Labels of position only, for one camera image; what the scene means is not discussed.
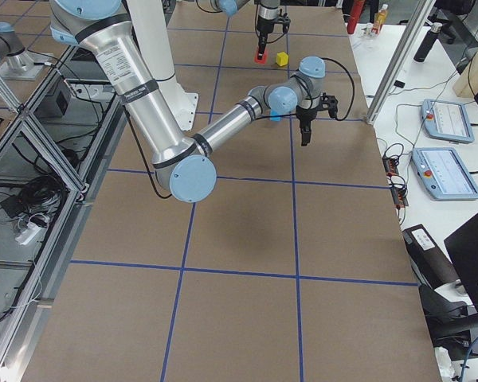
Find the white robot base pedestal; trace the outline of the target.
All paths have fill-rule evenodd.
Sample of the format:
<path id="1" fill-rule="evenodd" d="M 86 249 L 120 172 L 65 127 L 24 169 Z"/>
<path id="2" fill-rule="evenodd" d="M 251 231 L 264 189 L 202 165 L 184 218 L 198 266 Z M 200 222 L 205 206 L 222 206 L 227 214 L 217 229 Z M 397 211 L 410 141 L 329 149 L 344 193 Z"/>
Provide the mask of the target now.
<path id="1" fill-rule="evenodd" d="M 171 110 L 182 131 L 190 131 L 194 125 L 199 94 L 186 92 L 175 80 L 172 88 Z"/>

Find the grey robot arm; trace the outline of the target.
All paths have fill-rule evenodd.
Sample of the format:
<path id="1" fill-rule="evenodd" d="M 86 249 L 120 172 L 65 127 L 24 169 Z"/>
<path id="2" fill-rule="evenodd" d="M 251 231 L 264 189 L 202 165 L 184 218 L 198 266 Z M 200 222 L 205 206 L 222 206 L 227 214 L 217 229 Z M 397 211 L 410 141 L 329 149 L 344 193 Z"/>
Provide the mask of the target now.
<path id="1" fill-rule="evenodd" d="M 323 97 L 326 65 L 305 57 L 287 81 L 253 88 L 219 119 L 187 136 L 176 108 L 186 93 L 173 78 L 161 81 L 174 66 L 160 1 L 52 1 L 50 7 L 53 38 L 95 56 L 151 145 L 159 184 L 179 201 L 198 202 L 213 191 L 217 173 L 209 156 L 264 112 L 281 117 L 318 107 Z"/>
<path id="2" fill-rule="evenodd" d="M 241 8 L 243 8 L 249 1 L 240 0 L 219 0 L 210 1 L 210 10 L 200 6 L 199 1 L 195 1 L 197 7 L 206 13 L 211 14 L 226 14 L 229 18 L 235 15 Z M 270 41 L 269 34 L 273 33 L 275 26 L 280 25 L 282 28 L 282 35 L 284 36 L 290 28 L 290 17 L 280 8 L 280 1 L 254 1 L 256 4 L 255 16 L 255 33 L 257 35 L 257 50 L 254 60 L 259 64 L 264 64 L 267 60 L 267 46 L 278 41 Z"/>

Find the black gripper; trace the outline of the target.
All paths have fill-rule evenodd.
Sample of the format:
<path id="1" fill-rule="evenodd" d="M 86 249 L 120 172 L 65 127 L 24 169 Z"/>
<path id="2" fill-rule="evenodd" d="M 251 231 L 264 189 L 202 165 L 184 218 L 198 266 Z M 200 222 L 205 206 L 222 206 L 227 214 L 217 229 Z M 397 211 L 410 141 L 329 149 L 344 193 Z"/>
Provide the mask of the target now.
<path id="1" fill-rule="evenodd" d="M 311 141 L 311 122 L 316 118 L 319 109 L 296 107 L 296 118 L 300 123 L 301 146 L 307 146 Z"/>
<path id="2" fill-rule="evenodd" d="M 262 16 L 257 17 L 256 21 L 256 31 L 258 35 L 258 47 L 257 47 L 257 56 L 262 57 L 266 50 L 266 45 L 268 44 L 267 38 L 268 35 L 274 30 L 274 20 L 267 19 Z"/>

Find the third robot arm grey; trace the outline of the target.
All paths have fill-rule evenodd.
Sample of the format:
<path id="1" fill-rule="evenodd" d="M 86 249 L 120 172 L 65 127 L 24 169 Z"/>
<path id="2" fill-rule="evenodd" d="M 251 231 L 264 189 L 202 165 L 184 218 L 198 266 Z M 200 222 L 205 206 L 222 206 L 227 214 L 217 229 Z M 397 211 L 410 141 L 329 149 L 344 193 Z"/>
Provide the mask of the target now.
<path id="1" fill-rule="evenodd" d="M 30 52 L 7 22 L 0 21 L 0 76 L 4 80 L 35 80 L 52 53 Z"/>

